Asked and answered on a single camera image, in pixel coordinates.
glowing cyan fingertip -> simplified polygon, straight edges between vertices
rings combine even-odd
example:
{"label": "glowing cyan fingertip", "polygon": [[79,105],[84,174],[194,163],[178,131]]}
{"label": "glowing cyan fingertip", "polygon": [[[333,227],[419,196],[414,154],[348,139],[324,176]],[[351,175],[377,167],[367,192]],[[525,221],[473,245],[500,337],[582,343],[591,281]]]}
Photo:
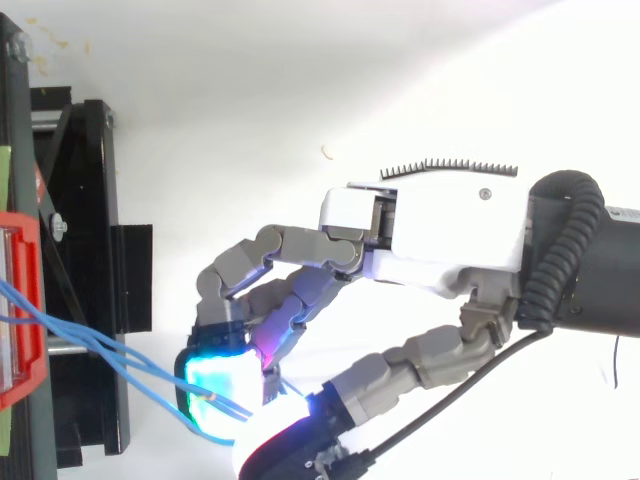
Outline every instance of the glowing cyan fingertip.
{"label": "glowing cyan fingertip", "polygon": [[[262,367],[253,350],[236,356],[191,358],[185,365],[185,378],[189,383],[233,400],[250,412],[262,405]],[[235,440],[243,422],[220,412],[196,395],[189,394],[187,401],[193,421],[203,432]]]}
{"label": "glowing cyan fingertip", "polygon": [[295,394],[281,395],[255,410],[253,416],[238,429],[236,443],[233,446],[231,462],[236,476],[240,475],[244,463],[261,445],[308,416],[307,401]]}

red plastic bracket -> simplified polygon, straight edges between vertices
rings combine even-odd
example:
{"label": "red plastic bracket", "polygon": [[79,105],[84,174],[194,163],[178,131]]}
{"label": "red plastic bracket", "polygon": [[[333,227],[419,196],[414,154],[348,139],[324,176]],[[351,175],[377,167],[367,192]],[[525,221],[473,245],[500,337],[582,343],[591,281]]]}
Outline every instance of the red plastic bracket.
{"label": "red plastic bracket", "polygon": [[[0,212],[0,227],[12,229],[13,286],[38,310],[43,292],[40,266],[40,226],[38,219],[21,213]],[[15,316],[30,318],[16,308]],[[40,325],[16,325],[18,366],[23,373],[10,390],[0,393],[0,410],[22,400],[47,377],[46,331]]]}

blue wire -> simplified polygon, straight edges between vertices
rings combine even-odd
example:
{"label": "blue wire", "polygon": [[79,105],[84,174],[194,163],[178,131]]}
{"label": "blue wire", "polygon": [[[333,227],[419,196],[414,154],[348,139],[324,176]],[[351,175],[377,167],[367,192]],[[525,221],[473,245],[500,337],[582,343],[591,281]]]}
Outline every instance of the blue wire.
{"label": "blue wire", "polygon": [[[171,415],[176,417],[181,423],[183,423],[191,432],[203,437],[211,442],[222,444],[222,445],[233,445],[232,440],[221,439],[218,437],[214,437],[203,432],[200,428],[198,428],[193,422],[191,422],[185,415],[183,415],[175,406],[167,402],[156,392],[152,391],[146,385],[142,384],[138,379],[133,377],[127,370],[123,367],[123,364],[130,365],[134,368],[137,368],[141,371],[149,373],[151,375],[158,376],[160,378],[167,379],[172,383],[175,383],[178,388],[182,388],[185,391],[193,392],[194,390],[199,391],[199,394],[206,393],[211,395],[211,392],[206,389],[201,389],[201,387],[197,387],[195,385],[188,384],[184,382],[182,379],[178,379],[168,374],[168,372],[164,371],[157,364],[152,362],[149,358],[145,357],[141,353],[133,350],[131,347],[123,345],[115,340],[110,339],[109,337],[101,334],[100,332],[96,332],[88,327],[83,325],[78,325],[72,322],[66,322],[64,320],[57,319],[55,317],[51,317],[49,315],[43,314],[37,308],[35,308],[24,296],[15,290],[12,285],[0,280],[0,293],[7,297],[12,303],[16,304],[23,310],[27,311],[31,315],[33,315],[33,319],[17,319],[17,318],[9,318],[9,317],[0,317],[3,321],[7,321],[13,324],[26,324],[26,323],[40,323],[46,326],[49,330],[51,330],[57,336],[64,338],[65,340],[81,345],[88,350],[94,351],[98,353],[100,356],[104,358],[104,360],[123,378],[125,378],[129,383],[131,383],[135,388],[137,388],[144,395],[158,403],[162,408],[164,408]],[[144,364],[135,362],[130,360],[116,352],[111,350],[107,350],[100,341],[104,341],[105,344],[120,349],[126,353],[130,353],[132,356],[142,360]],[[214,402],[209,402],[214,407],[219,408],[223,413],[226,413],[236,419],[246,420],[242,418],[240,415],[237,415],[231,408],[227,407],[238,407],[238,410],[249,413],[247,410],[244,410],[239,405],[236,405],[235,402],[232,402],[229,399],[224,398],[224,403],[220,402],[216,404]]]}
{"label": "blue wire", "polygon": [[[120,350],[123,351],[125,353],[128,353],[136,358],[138,358],[139,360],[142,360],[146,365],[148,365],[149,367],[156,369],[158,372],[162,372],[161,375],[156,375],[156,373],[150,371],[149,369],[144,369],[143,371],[145,371],[146,373],[150,373],[151,375],[156,375],[156,376],[160,376],[160,378],[163,378],[165,380],[168,380],[172,383],[174,383],[176,386],[178,386],[180,389],[188,392],[188,393],[193,393],[195,395],[201,395],[201,396],[205,396],[205,397],[210,397],[212,395],[212,392],[210,392],[207,389],[204,389],[202,387],[199,387],[197,385],[192,385],[186,381],[184,381],[181,378],[177,378],[173,375],[171,375],[170,373],[168,373],[166,370],[164,370],[162,367],[160,367],[159,365],[157,365],[156,363],[154,363],[151,359],[149,359],[148,357],[146,357],[145,355],[143,355],[142,353],[138,352],[137,350],[132,349],[131,347],[120,343],[116,340],[113,340],[112,338],[107,337],[106,335],[93,330],[89,327],[86,327],[84,325],[79,325],[77,323],[73,323],[73,322],[68,322],[66,320],[61,320],[55,317],[52,317],[50,315],[46,315],[42,312],[40,312],[39,310],[35,309],[35,307],[33,307],[26,298],[24,298],[22,296],[22,294],[15,290],[13,288],[13,286],[6,284],[6,287],[9,287],[7,291],[7,289],[3,288],[5,287],[5,285],[2,285],[0,283],[0,293],[5,294],[5,296],[10,297],[10,299],[12,300],[13,303],[17,304],[17,305],[24,305],[25,307],[28,308],[24,308],[24,310],[28,310],[29,313],[31,313],[32,315],[36,316],[37,318],[41,318],[42,316],[46,316],[47,319],[49,321],[53,321],[57,324],[61,324],[62,326],[69,328],[69,329],[73,329],[73,330],[78,330],[79,333],[85,333],[87,335],[89,335],[89,337],[91,338],[97,338],[98,341],[100,341],[101,343],[106,344],[109,347],[112,347],[116,350]],[[25,319],[26,323],[35,323],[30,319]],[[85,348],[89,348],[89,346],[83,342],[81,344],[81,346],[84,346]],[[124,362],[126,362],[128,365],[134,367],[134,368],[139,368],[138,363],[135,362],[131,362],[131,360],[126,359],[126,357],[121,356],[121,358],[124,358]],[[238,410],[240,413],[242,413],[245,416],[250,416],[251,412],[249,412],[248,410],[244,409],[243,407],[241,407],[240,405],[236,404],[235,402],[233,402],[232,400],[225,398],[223,396],[216,396],[217,399],[221,400],[223,403],[226,403],[227,406],[234,408],[236,410]]]}
{"label": "blue wire", "polygon": [[289,382],[287,379],[285,378],[281,378],[280,381],[282,382],[283,385],[285,385],[288,389],[292,390],[294,393],[297,393],[298,395],[300,395],[301,397],[304,397],[303,393],[298,390],[296,387],[293,386],[293,384],[291,382]]}

white wall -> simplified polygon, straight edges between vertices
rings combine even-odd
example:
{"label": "white wall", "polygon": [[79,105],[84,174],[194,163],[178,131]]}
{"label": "white wall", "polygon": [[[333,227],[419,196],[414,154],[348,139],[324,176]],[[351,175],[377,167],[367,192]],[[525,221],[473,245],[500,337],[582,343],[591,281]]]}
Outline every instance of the white wall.
{"label": "white wall", "polygon": [[[375,179],[382,166],[466,157],[517,164],[527,181],[577,168],[609,204],[640,207],[633,0],[23,0],[1,9],[33,36],[34,85],[70,84],[76,101],[100,97],[117,111],[120,218],[155,229],[154,333],[129,341],[168,368],[203,267],[265,224],[315,226],[328,188]],[[455,323],[457,308],[355,285],[314,321],[285,372],[311,390],[369,350]],[[622,341],[613,391],[613,339],[558,332],[369,478],[638,477],[637,345]],[[377,444],[444,393],[407,396],[347,443]],[[86,449],[85,467],[62,479],[233,478],[228,451],[130,397],[127,452]]]}

coiled cable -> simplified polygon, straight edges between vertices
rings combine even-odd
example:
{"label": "coiled cable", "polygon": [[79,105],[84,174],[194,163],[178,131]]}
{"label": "coiled cable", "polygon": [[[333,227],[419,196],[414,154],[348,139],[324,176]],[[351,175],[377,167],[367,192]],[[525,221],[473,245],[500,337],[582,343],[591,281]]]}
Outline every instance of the coiled cable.
{"label": "coiled cable", "polygon": [[531,195],[571,201],[567,222],[542,260],[533,266],[516,312],[520,328],[540,330],[553,327],[564,289],[595,235],[604,197],[593,178],[573,170],[547,175],[533,186]]}

